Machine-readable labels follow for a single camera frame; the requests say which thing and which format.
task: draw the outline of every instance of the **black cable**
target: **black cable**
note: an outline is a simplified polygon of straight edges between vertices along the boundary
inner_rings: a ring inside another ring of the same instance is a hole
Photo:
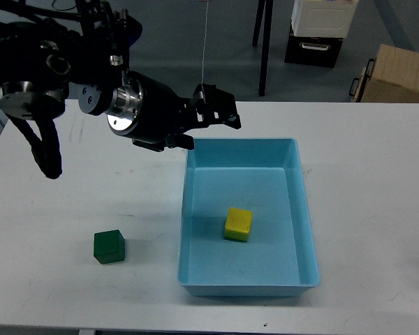
[[[84,19],[92,20],[93,22],[101,21],[99,15],[93,14],[75,14],[75,13],[64,13],[62,11],[55,11],[49,9],[43,9],[39,7],[33,7],[28,5],[21,5],[11,0],[0,0],[0,10],[4,10],[9,13],[25,17],[28,20],[34,21],[35,15],[42,15],[46,17],[52,17],[55,19],[78,21],[81,22]]]
[[[53,0],[53,2],[51,3],[51,7],[52,7],[54,10],[57,10],[58,12],[66,12],[67,10],[72,10],[72,9],[75,9],[75,8],[76,8],[76,5],[74,5],[73,7],[70,7],[70,8],[59,9],[59,8],[54,7],[54,4],[55,4],[56,2],[57,2],[57,0]]]

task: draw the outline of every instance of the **drawer handle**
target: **drawer handle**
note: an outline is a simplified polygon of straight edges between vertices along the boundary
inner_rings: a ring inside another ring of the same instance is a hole
[[[351,88],[349,89],[349,96],[354,96],[355,93],[357,93],[358,89],[358,82],[360,81],[360,78],[354,78],[351,83]]]
[[[303,49],[309,50],[317,50],[317,51],[328,51],[330,49],[330,45],[327,44],[315,44],[315,43],[300,43],[300,47]]]

